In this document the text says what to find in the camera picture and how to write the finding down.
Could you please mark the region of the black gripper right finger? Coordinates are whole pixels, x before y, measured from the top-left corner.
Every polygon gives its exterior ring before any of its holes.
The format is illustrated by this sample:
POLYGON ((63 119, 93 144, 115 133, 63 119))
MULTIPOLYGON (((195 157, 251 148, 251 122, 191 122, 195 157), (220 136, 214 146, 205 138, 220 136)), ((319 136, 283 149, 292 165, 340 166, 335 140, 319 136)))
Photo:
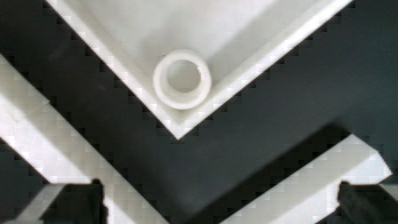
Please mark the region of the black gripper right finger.
POLYGON ((398 224, 398 184, 340 182, 337 202, 346 224, 398 224))

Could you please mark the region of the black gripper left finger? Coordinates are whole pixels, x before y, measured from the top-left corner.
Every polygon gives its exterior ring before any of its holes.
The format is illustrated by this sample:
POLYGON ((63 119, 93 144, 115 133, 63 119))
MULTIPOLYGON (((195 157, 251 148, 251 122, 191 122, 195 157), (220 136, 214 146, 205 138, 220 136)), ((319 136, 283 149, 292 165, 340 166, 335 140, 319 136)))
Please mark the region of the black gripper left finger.
POLYGON ((47 184, 12 224, 106 224, 102 184, 47 184))

